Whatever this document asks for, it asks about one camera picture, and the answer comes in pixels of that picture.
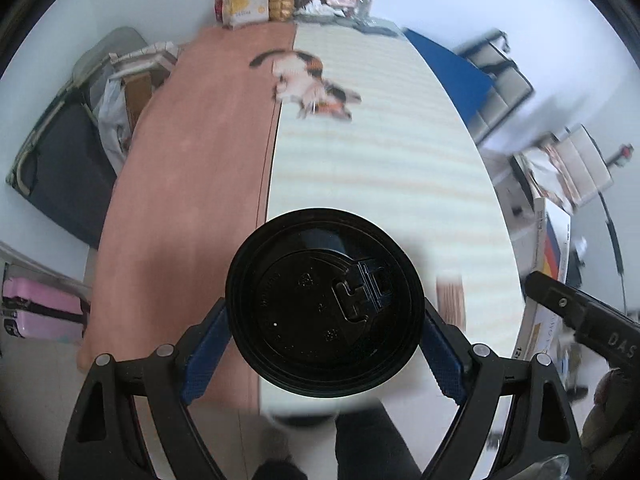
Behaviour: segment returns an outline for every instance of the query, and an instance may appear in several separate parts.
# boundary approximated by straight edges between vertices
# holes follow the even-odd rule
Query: black plastic cup lid
[[[414,354],[424,293],[409,258],[356,215],[305,209],[267,222],[226,280],[231,332],[262,377],[342,397],[382,384]]]

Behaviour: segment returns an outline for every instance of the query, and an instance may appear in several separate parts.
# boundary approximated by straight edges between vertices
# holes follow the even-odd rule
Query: silver rivet
[[[109,361],[111,361],[111,356],[109,354],[100,354],[97,358],[95,358],[95,363],[98,366],[109,364]]]
[[[546,354],[536,355],[536,360],[543,366],[549,366],[551,364],[551,357]]]
[[[491,349],[487,345],[474,345],[474,354],[480,357],[487,357],[491,353]]]
[[[160,357],[169,357],[172,353],[174,353],[173,345],[160,345],[156,350],[156,354]]]

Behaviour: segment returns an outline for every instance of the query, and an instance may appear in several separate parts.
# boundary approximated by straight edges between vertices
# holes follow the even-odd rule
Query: cat's tail
[[[260,56],[256,57],[251,63],[249,63],[249,66],[251,68],[256,68],[257,66],[260,66],[262,63],[264,63],[264,60],[268,57],[275,56],[276,54],[284,54],[285,52],[287,52],[287,50],[284,50],[283,48],[268,50],[267,52],[263,52],[262,54],[260,54]]]

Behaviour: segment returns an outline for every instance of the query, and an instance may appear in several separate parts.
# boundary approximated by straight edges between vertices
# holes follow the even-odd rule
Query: calico cat
[[[316,56],[299,50],[276,49],[260,54],[249,66],[259,67],[271,56],[276,57],[273,75],[280,80],[274,88],[276,100],[298,103],[300,118],[308,114],[325,114],[351,121],[351,112],[346,104],[359,104],[362,98],[356,92],[322,78],[324,67]]]

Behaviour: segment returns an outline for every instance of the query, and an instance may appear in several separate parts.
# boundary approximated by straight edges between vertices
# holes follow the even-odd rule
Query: wall
[[[74,61],[115,27],[149,41],[188,41],[214,22],[214,0],[58,0],[24,41],[0,80],[0,173],[70,73]],[[516,150],[541,130],[587,121],[632,60],[588,0],[375,0],[373,13],[454,48],[492,28],[505,30],[536,95],[490,147]],[[0,186],[0,242],[73,278],[86,246]]]
[[[616,153],[622,144],[640,148],[640,71],[630,72],[607,103],[584,125],[604,156]],[[624,168],[614,168],[615,184],[603,195],[613,218],[625,264],[626,296],[630,310],[640,308],[640,160],[636,153]],[[586,266],[582,271],[583,289],[600,300],[622,308],[622,289],[616,271],[613,249],[599,200],[575,215],[572,235],[588,242]]]

